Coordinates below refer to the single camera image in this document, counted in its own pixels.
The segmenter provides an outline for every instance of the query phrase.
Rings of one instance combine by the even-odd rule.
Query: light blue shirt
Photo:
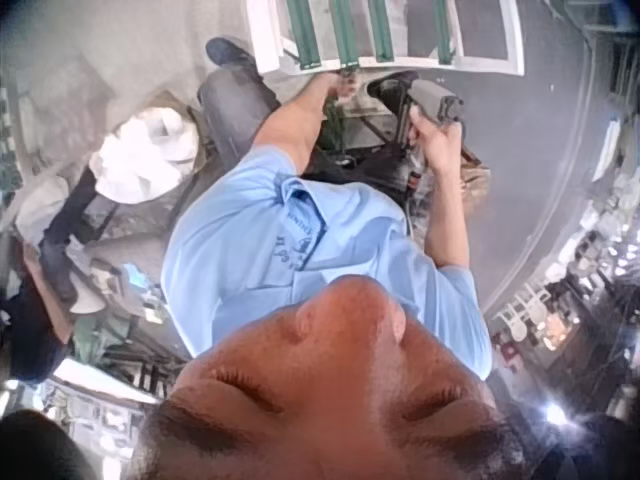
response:
[[[184,214],[162,286],[196,356],[347,274],[377,280],[469,369],[489,375],[491,345],[471,272],[437,269],[386,195],[362,183],[302,180],[275,147],[249,152]]]

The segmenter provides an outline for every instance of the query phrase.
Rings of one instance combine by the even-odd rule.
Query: nose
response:
[[[303,304],[296,314],[298,330],[316,341],[340,336],[399,346],[407,318],[404,309],[375,280],[348,275],[332,282]]]

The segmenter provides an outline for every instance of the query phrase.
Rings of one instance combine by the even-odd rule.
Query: black shoe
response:
[[[253,55],[224,37],[215,37],[209,40],[205,50],[209,60],[219,67],[229,63],[256,63]]]
[[[62,303],[73,305],[78,300],[78,292],[71,283],[71,260],[67,256],[67,245],[51,242],[45,237],[39,246],[40,265],[45,278]]]

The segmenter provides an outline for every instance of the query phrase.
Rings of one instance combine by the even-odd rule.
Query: eye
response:
[[[413,404],[402,418],[408,422],[416,422],[430,417],[447,405],[460,400],[464,396],[462,388],[458,386],[447,387],[430,395],[426,400]]]
[[[282,413],[282,409],[270,400],[271,397],[265,392],[264,388],[242,372],[224,369],[217,370],[214,376],[219,382],[239,390],[262,410],[269,413]]]

